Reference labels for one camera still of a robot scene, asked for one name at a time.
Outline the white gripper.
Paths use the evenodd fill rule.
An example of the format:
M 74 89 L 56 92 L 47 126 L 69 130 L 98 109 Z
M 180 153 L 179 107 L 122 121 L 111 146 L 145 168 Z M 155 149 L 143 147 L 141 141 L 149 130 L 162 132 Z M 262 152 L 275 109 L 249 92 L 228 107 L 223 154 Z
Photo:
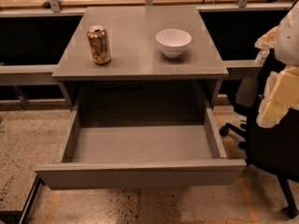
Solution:
M 254 47 L 272 49 L 275 46 L 278 27 L 273 27 L 259 37 Z M 262 128 L 272 128 L 279 124 L 289 109 L 298 107 L 299 67 L 287 66 L 281 72 L 271 72 L 266 80 L 263 99 L 258 109 L 257 124 Z

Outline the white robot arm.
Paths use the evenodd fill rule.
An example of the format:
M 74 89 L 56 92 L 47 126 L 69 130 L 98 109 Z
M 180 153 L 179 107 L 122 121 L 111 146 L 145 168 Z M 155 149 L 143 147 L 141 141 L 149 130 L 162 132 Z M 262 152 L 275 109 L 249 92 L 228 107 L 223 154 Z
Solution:
M 257 124 L 272 128 L 299 102 L 299 2 L 295 2 L 278 26 L 257 39 L 258 49 L 273 49 L 277 61 L 285 64 L 266 79 Z

